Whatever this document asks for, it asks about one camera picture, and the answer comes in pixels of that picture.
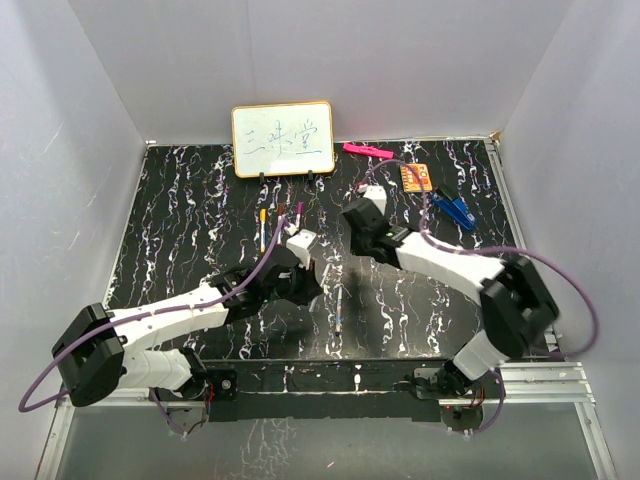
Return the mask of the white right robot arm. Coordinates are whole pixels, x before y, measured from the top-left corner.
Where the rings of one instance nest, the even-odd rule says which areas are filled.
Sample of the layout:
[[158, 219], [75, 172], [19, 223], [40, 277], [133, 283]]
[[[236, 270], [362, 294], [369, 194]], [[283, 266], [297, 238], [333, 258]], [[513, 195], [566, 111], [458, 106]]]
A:
[[555, 300], [524, 256], [501, 260], [427, 241], [410, 226], [390, 223], [378, 203], [366, 197], [350, 203], [341, 215], [353, 255], [431, 277], [480, 307], [481, 329], [436, 373], [415, 380], [422, 390], [471, 395], [485, 374], [522, 358], [559, 318]]

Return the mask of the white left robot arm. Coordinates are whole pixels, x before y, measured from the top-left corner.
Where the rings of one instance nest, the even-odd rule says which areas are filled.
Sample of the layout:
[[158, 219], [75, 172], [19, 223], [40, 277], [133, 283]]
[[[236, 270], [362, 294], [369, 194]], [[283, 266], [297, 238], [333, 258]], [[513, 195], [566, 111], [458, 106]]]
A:
[[276, 246], [262, 267], [237, 266], [163, 301], [112, 311], [89, 305], [54, 344], [52, 355], [75, 407], [130, 388], [197, 399], [211, 382], [199, 355], [189, 347], [161, 351], [159, 345], [244, 320], [278, 300], [308, 305], [321, 292], [310, 253]]

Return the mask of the white pen green tip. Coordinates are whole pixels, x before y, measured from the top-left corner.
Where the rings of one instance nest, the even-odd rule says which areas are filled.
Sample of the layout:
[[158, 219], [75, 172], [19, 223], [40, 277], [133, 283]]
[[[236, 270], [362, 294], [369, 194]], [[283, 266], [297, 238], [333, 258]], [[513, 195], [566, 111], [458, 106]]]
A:
[[310, 313], [314, 312], [318, 300], [322, 295], [326, 293], [326, 282], [327, 282], [327, 277], [329, 275], [331, 268], [332, 268], [332, 265], [330, 263], [327, 263], [324, 267], [324, 270], [322, 272], [321, 279], [320, 279], [320, 284], [319, 284], [321, 287], [321, 293], [311, 301], [309, 310], [308, 310]]

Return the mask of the white pen yellow tip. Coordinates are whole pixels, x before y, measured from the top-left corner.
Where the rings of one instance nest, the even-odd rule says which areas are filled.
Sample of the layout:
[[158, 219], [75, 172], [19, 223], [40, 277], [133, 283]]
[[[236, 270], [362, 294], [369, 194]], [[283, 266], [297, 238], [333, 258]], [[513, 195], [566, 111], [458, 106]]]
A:
[[260, 220], [260, 252], [265, 253], [266, 251], [266, 221]]

